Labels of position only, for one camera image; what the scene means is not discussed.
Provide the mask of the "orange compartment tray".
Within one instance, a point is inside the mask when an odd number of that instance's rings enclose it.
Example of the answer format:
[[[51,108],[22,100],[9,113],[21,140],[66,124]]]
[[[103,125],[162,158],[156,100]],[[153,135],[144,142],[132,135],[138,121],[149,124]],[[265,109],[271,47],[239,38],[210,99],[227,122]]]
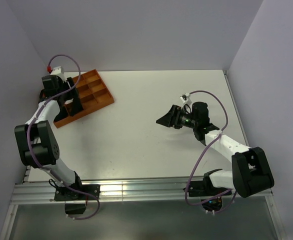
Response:
[[[54,119],[54,125],[61,128],[115,102],[96,69],[85,72],[76,86],[82,110],[71,115],[73,104],[64,105],[62,113]]]

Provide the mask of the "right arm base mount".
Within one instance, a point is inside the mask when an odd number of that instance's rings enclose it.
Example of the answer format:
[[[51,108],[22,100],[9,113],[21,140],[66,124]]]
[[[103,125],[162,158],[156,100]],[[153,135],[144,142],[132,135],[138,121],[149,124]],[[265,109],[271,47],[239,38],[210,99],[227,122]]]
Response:
[[[191,180],[186,182],[184,190],[184,200],[187,202],[189,197],[207,197],[209,200],[229,196],[232,190],[225,187],[214,187],[209,178],[202,180]]]

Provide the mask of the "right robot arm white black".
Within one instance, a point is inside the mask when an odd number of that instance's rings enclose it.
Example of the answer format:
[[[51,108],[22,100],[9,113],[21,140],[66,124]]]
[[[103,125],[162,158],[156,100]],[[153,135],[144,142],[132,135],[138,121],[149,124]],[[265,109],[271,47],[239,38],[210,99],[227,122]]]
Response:
[[[260,147],[243,145],[211,123],[208,105],[204,102],[192,104],[191,112],[178,105],[172,105],[168,113],[156,120],[167,128],[193,130],[195,138],[231,163],[231,170],[221,168],[206,172],[200,181],[191,181],[184,191],[190,197],[215,196],[235,190],[241,197],[271,189],[275,185],[267,156]]]

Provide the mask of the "aluminium frame rail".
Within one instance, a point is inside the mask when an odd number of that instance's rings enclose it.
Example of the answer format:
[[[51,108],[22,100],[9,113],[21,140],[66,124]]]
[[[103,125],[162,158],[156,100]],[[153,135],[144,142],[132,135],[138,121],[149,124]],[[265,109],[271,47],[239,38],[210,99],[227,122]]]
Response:
[[[15,186],[3,226],[4,240],[285,240],[287,234],[273,192],[223,199],[228,209],[206,213],[189,206],[184,187],[203,146],[193,132],[156,124],[185,92],[207,102],[210,117],[225,123],[226,134],[245,144],[247,137],[223,70],[102,71],[114,104],[54,133],[63,161],[85,184],[100,185],[101,208],[87,220],[71,220],[54,201],[48,176],[29,169]]]

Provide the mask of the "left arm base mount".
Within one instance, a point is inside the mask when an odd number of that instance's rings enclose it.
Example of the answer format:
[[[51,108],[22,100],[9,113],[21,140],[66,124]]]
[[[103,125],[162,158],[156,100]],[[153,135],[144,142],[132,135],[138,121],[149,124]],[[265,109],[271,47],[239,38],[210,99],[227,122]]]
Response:
[[[82,215],[88,205],[88,201],[96,200],[100,196],[99,184],[85,184],[74,192],[66,187],[59,187],[55,190],[54,201],[65,202],[64,211],[68,215]]]

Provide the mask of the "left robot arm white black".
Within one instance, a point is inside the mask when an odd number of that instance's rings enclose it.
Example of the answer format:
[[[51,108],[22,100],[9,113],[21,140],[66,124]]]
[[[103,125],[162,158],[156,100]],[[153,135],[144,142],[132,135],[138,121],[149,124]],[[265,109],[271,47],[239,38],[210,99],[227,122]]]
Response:
[[[65,117],[65,102],[71,100],[75,110],[81,110],[79,92],[71,77],[51,74],[42,77],[37,110],[25,124],[14,128],[18,152],[23,165],[40,169],[51,178],[49,183],[61,194],[73,200],[83,196],[84,187],[78,174],[60,157],[60,148],[52,130],[55,118]]]

